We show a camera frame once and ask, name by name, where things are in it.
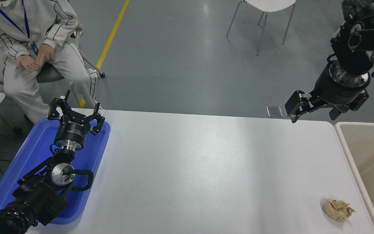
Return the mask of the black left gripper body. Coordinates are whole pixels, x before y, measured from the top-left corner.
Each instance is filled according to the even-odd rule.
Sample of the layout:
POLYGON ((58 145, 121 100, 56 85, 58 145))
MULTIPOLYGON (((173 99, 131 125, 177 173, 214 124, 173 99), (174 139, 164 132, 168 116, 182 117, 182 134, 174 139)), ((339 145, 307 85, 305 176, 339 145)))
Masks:
POLYGON ((80 113, 68 113, 60 118, 60 125, 54 139, 54 144, 61 145, 61 142, 72 141, 83 146, 87 133, 90 129, 87 116, 80 113))

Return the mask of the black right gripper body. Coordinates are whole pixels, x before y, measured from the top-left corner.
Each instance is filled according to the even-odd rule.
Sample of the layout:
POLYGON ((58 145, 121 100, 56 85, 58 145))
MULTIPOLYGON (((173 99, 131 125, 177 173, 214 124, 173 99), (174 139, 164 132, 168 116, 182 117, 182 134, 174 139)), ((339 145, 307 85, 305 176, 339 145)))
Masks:
POLYGON ((333 105, 346 105, 369 85, 369 73, 353 75, 341 67, 325 67, 316 81, 312 96, 333 105))

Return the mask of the person's left hand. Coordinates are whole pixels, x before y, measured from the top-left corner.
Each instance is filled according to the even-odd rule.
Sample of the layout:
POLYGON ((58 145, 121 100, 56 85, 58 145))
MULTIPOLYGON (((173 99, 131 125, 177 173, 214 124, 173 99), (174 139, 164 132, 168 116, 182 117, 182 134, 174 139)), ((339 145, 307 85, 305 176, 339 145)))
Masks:
POLYGON ((38 49, 36 60, 37 65, 42 66, 45 62, 52 61, 54 52, 55 49, 52 46, 43 43, 38 49))

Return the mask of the person's right hand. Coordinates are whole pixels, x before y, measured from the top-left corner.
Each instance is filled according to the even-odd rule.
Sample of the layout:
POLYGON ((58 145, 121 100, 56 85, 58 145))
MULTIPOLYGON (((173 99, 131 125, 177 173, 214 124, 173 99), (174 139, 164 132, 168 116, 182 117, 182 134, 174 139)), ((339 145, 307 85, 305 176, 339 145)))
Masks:
POLYGON ((25 69, 28 72, 37 71, 40 65, 30 55, 21 55, 15 59, 16 69, 25 69))

